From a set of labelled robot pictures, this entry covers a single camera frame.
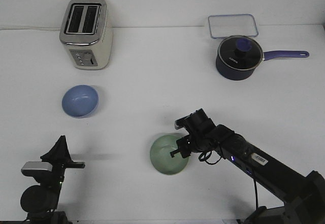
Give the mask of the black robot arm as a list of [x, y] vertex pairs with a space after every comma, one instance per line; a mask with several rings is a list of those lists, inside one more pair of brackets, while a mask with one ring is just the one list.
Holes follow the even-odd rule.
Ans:
[[38, 184], [28, 187], [20, 199], [28, 223], [71, 223], [64, 211], [57, 211], [66, 169], [84, 169], [84, 162], [72, 160], [67, 140], [60, 136], [39, 162], [26, 162], [21, 173]]
[[324, 178], [312, 171], [307, 176], [294, 171], [246, 141], [230, 128], [215, 125], [203, 109], [175, 121], [175, 129], [185, 128], [188, 135], [177, 140], [177, 149], [187, 158], [199, 153], [217, 152], [283, 202], [282, 207], [258, 207], [244, 223], [324, 223]]

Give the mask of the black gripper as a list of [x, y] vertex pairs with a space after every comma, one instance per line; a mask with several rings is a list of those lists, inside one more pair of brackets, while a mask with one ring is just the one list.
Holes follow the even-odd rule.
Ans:
[[176, 141], [178, 149], [171, 151], [170, 156], [179, 154], [187, 158], [192, 153], [200, 153], [200, 158], [209, 158], [213, 151], [221, 155], [219, 143], [213, 135], [216, 125], [204, 110], [198, 109], [191, 113], [188, 122], [188, 135]]
[[52, 165], [50, 183], [63, 183], [66, 169], [85, 168], [85, 162], [74, 162], [71, 159], [65, 135], [60, 136], [54, 146], [40, 159]]

